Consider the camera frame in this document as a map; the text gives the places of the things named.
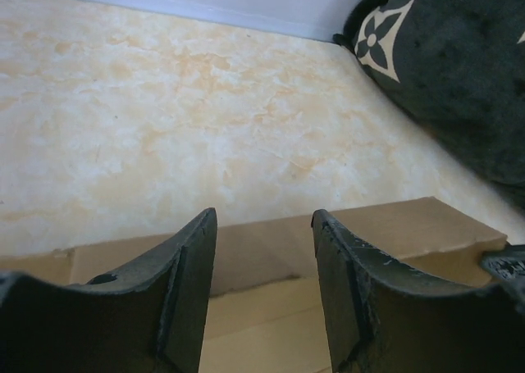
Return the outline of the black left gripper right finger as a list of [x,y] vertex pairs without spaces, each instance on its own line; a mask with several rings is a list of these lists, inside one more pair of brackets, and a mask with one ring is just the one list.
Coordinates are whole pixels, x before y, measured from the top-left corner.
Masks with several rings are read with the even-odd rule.
[[334,372],[521,372],[524,290],[420,271],[318,210],[311,220]]

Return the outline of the brown cardboard box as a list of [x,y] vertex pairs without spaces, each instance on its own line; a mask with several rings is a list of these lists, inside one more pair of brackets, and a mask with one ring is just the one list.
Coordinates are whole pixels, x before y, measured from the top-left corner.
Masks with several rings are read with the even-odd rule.
[[[308,216],[221,226],[210,296],[250,289],[314,272]],[[175,234],[118,239],[21,256],[2,255],[2,271],[22,271],[61,286],[86,284],[158,246]]]

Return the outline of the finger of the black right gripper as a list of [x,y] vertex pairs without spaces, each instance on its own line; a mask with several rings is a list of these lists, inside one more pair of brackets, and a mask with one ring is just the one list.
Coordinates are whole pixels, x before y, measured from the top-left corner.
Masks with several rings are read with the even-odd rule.
[[491,276],[480,289],[503,287],[507,291],[524,290],[524,245],[507,245],[500,251],[485,251],[479,266]]

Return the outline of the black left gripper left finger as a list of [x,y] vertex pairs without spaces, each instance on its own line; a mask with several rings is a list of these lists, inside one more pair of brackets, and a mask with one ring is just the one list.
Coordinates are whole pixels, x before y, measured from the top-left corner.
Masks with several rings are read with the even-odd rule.
[[209,208],[86,284],[3,271],[2,371],[198,371],[216,241]]

